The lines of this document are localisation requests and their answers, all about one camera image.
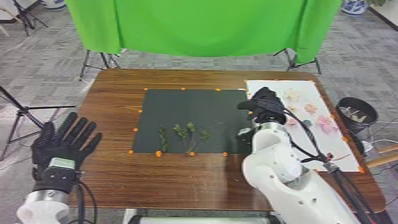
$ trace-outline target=green backdrop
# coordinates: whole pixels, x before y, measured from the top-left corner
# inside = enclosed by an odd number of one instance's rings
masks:
[[[67,0],[84,48],[196,57],[296,51],[308,62],[340,0]]]

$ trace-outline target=metal stand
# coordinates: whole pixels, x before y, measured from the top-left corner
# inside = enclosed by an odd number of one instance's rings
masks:
[[[104,69],[111,68],[111,67],[109,67],[109,63],[113,63],[115,68],[120,68],[118,63],[116,63],[116,61],[115,61],[115,59],[113,59],[113,55],[111,55],[111,54],[106,54],[108,59],[106,59],[106,57],[104,57],[104,53],[102,53],[102,52],[99,52],[99,55],[100,55],[100,59],[102,59]],[[83,67],[81,67],[81,72],[79,72],[79,76],[77,76],[77,81],[81,81],[81,79],[83,79],[84,68],[93,68],[93,69],[102,70],[102,68],[99,68],[99,67],[95,67],[95,66],[92,66],[92,65],[86,64],[86,62],[88,62],[88,58],[90,58],[90,50],[86,50],[86,52],[84,52]]]
[[[15,101],[15,98],[10,96],[6,90],[3,89],[1,86],[0,86],[0,93],[3,94],[3,99],[8,101],[8,103],[12,104],[12,106],[17,108],[15,120],[13,120],[13,124],[12,124],[12,128],[10,128],[10,133],[8,133],[6,143],[4,143],[4,148],[3,148],[3,152],[1,152],[1,156],[0,156],[0,161],[3,161],[3,157],[4,157],[4,153],[6,153],[6,149],[8,149],[10,143],[13,143],[15,141],[22,140],[24,138],[28,138],[29,136],[33,136],[40,132],[40,131],[35,131],[29,134],[26,134],[24,136],[13,138],[15,128],[17,128],[17,123],[19,123],[20,117],[26,116],[26,118],[33,122],[35,126],[38,127],[38,129],[44,126],[44,124],[40,123],[38,119],[29,114],[29,110],[56,109],[54,110],[54,113],[52,113],[52,116],[51,116],[51,119],[52,119],[54,114],[58,112],[58,109],[61,109],[61,108],[72,108],[74,106],[26,107],[26,106],[22,106],[19,104],[19,102]]]
[[[15,0],[12,0],[13,2],[13,6],[15,6],[15,10],[19,13],[19,19],[20,19],[20,23],[22,23],[22,29],[24,29],[24,33],[28,36],[28,29],[35,29],[35,21],[42,24],[44,27],[47,27],[45,23],[38,20],[38,18],[33,16],[33,14],[26,11],[26,9],[20,7],[20,4],[17,3]]]
[[[321,69],[319,69],[319,62],[317,62],[317,58],[314,58],[314,60],[299,65],[294,64],[294,57],[292,57],[292,60],[291,60],[291,57],[289,57],[289,52],[287,52],[287,49],[283,48],[275,54],[273,56],[276,56],[280,53],[283,52],[285,54],[285,57],[287,57],[287,61],[289,61],[289,67],[285,69],[285,72],[294,69],[294,68],[299,68],[303,65],[307,64],[312,64],[315,65],[315,69],[317,69],[317,74],[321,75]]]

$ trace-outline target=dark green cloth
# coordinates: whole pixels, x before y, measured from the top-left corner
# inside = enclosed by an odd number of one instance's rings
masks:
[[[235,105],[246,100],[241,90],[147,90],[141,104],[138,133],[134,135],[134,153],[161,150],[159,128],[166,139],[166,153],[184,153],[195,148],[196,153],[250,154],[250,146],[235,139],[239,129],[251,127],[246,111]],[[186,142],[171,128],[193,123],[195,133]],[[209,138],[200,140],[200,132]]]
[[[296,63],[321,46],[339,0],[67,0],[84,48],[196,57],[291,48]]]

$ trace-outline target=black glove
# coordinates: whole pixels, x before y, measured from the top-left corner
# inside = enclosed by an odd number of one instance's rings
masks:
[[[251,111],[246,119],[253,119],[255,123],[269,121],[285,123],[283,105],[275,92],[266,87],[259,89],[250,100],[237,104],[237,109]]]
[[[31,144],[31,161],[36,165],[33,168],[33,179],[40,180],[42,171],[47,168],[51,159],[63,158],[74,161],[74,170],[79,170],[83,159],[92,153],[97,143],[100,141],[100,133],[95,134],[90,142],[88,139],[90,133],[95,129],[95,123],[90,122],[86,118],[79,118],[76,124],[72,125],[77,119],[77,114],[68,113],[60,128],[54,133],[52,123],[44,123],[40,130],[40,136]]]

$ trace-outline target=pink flower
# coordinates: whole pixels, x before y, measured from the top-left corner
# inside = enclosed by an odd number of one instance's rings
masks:
[[[296,125],[296,120],[294,120],[294,118],[287,118],[287,121],[285,121],[285,125],[289,125],[289,126],[294,126]]]
[[[315,113],[317,108],[315,108],[315,106],[312,104],[307,104],[305,107],[303,107],[303,109],[305,109],[305,111],[307,111],[308,114],[314,114]]]
[[[339,130],[335,125],[333,125],[331,119],[323,115],[319,115],[319,117],[315,119],[315,125],[319,126],[324,134],[330,134],[330,132]]]

